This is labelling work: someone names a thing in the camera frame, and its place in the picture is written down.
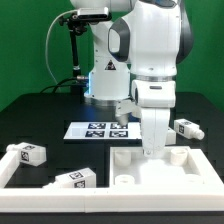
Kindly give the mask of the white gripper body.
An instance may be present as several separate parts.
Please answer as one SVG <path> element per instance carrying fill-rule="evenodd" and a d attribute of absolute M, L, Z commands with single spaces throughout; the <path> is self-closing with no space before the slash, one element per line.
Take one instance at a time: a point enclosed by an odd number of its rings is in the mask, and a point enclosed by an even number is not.
<path fill-rule="evenodd" d="M 145 154 L 155 154 L 165 146 L 170 109 L 142 108 L 140 114 L 143 152 Z"/>

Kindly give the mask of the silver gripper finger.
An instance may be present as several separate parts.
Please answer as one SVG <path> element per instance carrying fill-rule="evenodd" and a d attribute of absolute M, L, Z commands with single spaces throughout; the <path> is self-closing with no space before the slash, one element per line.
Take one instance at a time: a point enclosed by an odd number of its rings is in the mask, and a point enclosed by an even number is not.
<path fill-rule="evenodd" d="M 115 109 L 115 117 L 120 126 L 126 126 L 129 115 L 135 112 L 136 105 L 133 101 L 118 101 Z"/>

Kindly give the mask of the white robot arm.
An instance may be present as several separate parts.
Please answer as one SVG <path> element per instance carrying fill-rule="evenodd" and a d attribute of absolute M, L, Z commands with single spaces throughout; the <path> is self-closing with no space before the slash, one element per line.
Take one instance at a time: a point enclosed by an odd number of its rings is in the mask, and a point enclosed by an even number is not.
<path fill-rule="evenodd" d="M 175 106 L 176 65 L 193 46 L 184 0 L 70 0 L 92 18 L 94 67 L 85 101 L 112 104 L 121 125 L 140 119 L 150 156 L 165 146 Z"/>

